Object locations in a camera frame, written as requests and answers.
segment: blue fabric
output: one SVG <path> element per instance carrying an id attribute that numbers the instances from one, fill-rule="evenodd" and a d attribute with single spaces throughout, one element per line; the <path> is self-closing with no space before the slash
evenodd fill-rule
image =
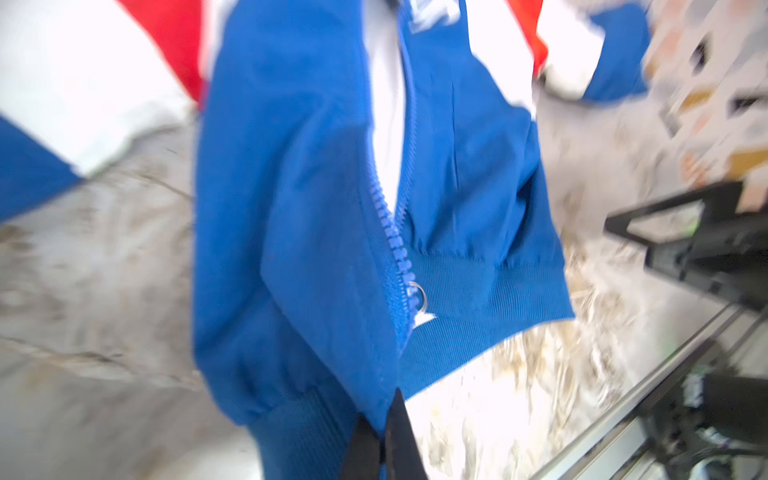
<path id="1" fill-rule="evenodd" d="M 584 100 L 610 102 L 646 93 L 642 61 L 650 45 L 650 31 L 645 10 L 628 3 L 593 15 L 591 20 L 605 30 L 605 41 Z"/>
<path id="2" fill-rule="evenodd" d="M 230 16 L 198 152 L 195 357 L 267 480 L 335 478 L 357 411 L 381 432 L 397 386 L 410 397 L 573 315 L 536 124 L 472 56 L 460 4 L 418 34 L 403 10 L 395 224 L 370 176 L 360 1 L 240 0 Z M 408 269 L 438 318 L 403 350 Z"/>
<path id="3" fill-rule="evenodd" d="M 72 188 L 80 177 L 69 164 L 0 116 L 0 222 Z"/>

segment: red stripe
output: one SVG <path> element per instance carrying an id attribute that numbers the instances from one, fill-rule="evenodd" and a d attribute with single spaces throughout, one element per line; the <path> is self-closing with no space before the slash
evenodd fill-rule
<path id="1" fill-rule="evenodd" d="M 118 0 L 152 37 L 181 84 L 195 101 L 203 80 L 197 67 L 202 0 Z"/>
<path id="2" fill-rule="evenodd" d="M 535 77 L 541 73 L 541 68 L 544 67 L 544 62 L 547 61 L 547 55 L 549 55 L 547 45 L 536 35 L 542 2 L 543 0 L 507 0 L 509 8 L 518 19 L 526 42 L 533 52 L 533 75 Z"/>

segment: ribbed hem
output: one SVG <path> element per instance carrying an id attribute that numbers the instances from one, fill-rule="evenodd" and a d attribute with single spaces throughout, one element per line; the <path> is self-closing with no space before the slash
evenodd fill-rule
<path id="1" fill-rule="evenodd" d="M 261 454 L 265 480 L 339 477 L 357 409 L 331 378 L 248 425 Z"/>
<path id="2" fill-rule="evenodd" d="M 413 331 L 400 359 L 406 398 L 517 332 L 574 316 L 562 265 L 497 268 L 415 251 L 409 259 L 436 318 Z"/>

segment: jacket sleeve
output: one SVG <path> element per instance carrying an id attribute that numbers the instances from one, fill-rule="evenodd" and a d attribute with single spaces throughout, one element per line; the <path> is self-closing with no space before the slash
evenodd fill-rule
<path id="1" fill-rule="evenodd" d="M 508 0 L 535 58 L 534 75 L 567 100 L 615 101 L 647 91 L 645 11 L 626 4 L 588 17 L 565 0 Z"/>

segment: blue zipper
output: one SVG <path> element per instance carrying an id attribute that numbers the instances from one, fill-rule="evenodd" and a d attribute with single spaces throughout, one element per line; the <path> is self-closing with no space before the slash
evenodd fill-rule
<path id="1" fill-rule="evenodd" d="M 398 35 L 400 38 L 400 48 L 402 52 L 403 73 L 406 80 L 406 131 L 405 138 L 407 141 L 403 142 L 403 159 L 400 173 L 400 187 L 397 198 L 397 204 L 395 208 L 395 215 L 393 216 L 389 212 L 389 208 L 382 192 L 381 182 L 379 181 L 379 175 L 376 173 L 376 162 L 373 159 L 373 155 L 368 156 L 368 173 L 370 182 L 370 193 L 373 199 L 374 207 L 376 208 L 376 214 L 379 216 L 384 234 L 389 242 L 389 248 L 392 250 L 392 255 L 397 262 L 398 275 L 400 279 L 400 296 L 402 298 L 403 309 L 406 312 L 406 318 L 411 322 L 410 328 L 412 328 L 412 322 L 415 318 L 417 307 L 419 305 L 419 299 L 416 293 L 419 291 L 416 287 L 411 286 L 411 282 L 415 280 L 415 274 L 411 271 L 411 260 L 408 260 L 408 250 L 405 249 L 405 242 L 400 235 L 400 229 L 405 219 L 406 205 L 408 203 L 408 194 L 412 186 L 412 174 L 413 174 L 413 162 L 415 159 L 416 147 L 415 147 L 415 90 L 413 88 L 413 76 L 411 71 L 410 60 L 408 52 L 406 50 L 405 41 L 402 34 L 404 26 L 407 27 L 408 15 L 406 7 L 401 5 L 398 12 Z M 368 105 L 371 105 L 370 92 L 368 93 Z"/>

